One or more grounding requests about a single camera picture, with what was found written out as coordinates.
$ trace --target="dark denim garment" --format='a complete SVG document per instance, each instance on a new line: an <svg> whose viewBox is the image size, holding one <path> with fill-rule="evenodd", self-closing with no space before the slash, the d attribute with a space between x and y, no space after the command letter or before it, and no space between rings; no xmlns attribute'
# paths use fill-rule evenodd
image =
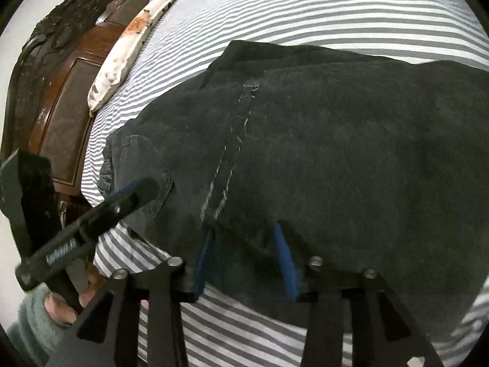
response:
<svg viewBox="0 0 489 367"><path fill-rule="evenodd" d="M489 273L489 73L459 63L233 41L104 159L105 197L161 183L131 229L193 261L214 223L209 282L285 322L305 326L307 306L283 302L279 220L337 268L381 272L432 339Z"/></svg>

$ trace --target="wooden furniture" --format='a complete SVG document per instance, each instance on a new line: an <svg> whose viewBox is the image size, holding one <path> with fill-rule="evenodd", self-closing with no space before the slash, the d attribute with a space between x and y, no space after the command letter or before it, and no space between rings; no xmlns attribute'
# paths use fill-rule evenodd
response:
<svg viewBox="0 0 489 367"><path fill-rule="evenodd" d="M14 67L0 156L4 160L20 148L48 157L65 201L83 202L81 175L93 121L88 91L148 1L65 0L37 24Z"/></svg>

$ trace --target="mattress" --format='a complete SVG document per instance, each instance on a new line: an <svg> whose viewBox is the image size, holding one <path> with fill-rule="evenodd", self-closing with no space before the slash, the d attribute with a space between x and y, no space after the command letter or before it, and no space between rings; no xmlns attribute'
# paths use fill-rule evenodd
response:
<svg viewBox="0 0 489 367"><path fill-rule="evenodd" d="M97 180L107 136L157 96L204 71L234 39L310 44L421 63L453 60L489 70L489 38L464 0L178 0L155 26L126 82L97 114L90 133L82 192L103 201ZM152 269L168 254L118 225L97 245L95 264ZM141 305L139 355L147 357L147 307ZM434 343L446 366L458 365L487 323L489 278L453 332ZM207 286L196 304L182 304L192 366L299 366L306 331L246 308ZM343 339L351 365L352 338Z"/></svg>

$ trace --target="wall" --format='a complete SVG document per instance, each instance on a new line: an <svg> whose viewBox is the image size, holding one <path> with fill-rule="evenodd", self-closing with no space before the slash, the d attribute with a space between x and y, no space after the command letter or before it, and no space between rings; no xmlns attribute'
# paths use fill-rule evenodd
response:
<svg viewBox="0 0 489 367"><path fill-rule="evenodd" d="M6 29L0 35L0 123L5 115L5 103L10 74L32 30L43 17L63 0L24 0ZM14 275L20 258L15 247L8 219L0 213L0 324L6 329L17 319L17 309L24 297Z"/></svg>

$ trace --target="bed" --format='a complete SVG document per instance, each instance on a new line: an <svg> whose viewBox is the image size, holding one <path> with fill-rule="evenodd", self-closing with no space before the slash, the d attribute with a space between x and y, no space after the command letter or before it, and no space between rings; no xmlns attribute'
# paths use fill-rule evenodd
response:
<svg viewBox="0 0 489 367"><path fill-rule="evenodd" d="M465 0L178 0L153 29L125 83L86 125L79 189L90 205L99 204L107 136L157 96L204 71L231 40L320 45L410 63L454 60L489 71L486 19L476 17L476 8ZM109 276L118 268L151 269L167 257L118 225L101 238L94 262ZM142 303L139 326L143 360L147 307ZM489 278L459 326L434 342L446 366L470 352L488 313ZM261 316L210 286L197 304L182 304L182 319L191 365L300 364L304 329ZM345 335L344 365L351 365L351 354L352 338Z"/></svg>

